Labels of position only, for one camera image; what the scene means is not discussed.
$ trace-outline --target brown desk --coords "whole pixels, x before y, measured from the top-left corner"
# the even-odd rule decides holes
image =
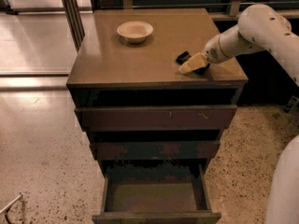
[[[116,32],[126,21],[146,21],[154,31],[144,43],[128,44]],[[94,13],[67,81],[106,177],[94,223],[220,218],[210,210],[204,171],[248,79],[236,59],[212,64],[203,76],[183,76],[175,62],[185,50],[202,50],[217,33],[204,9]]]

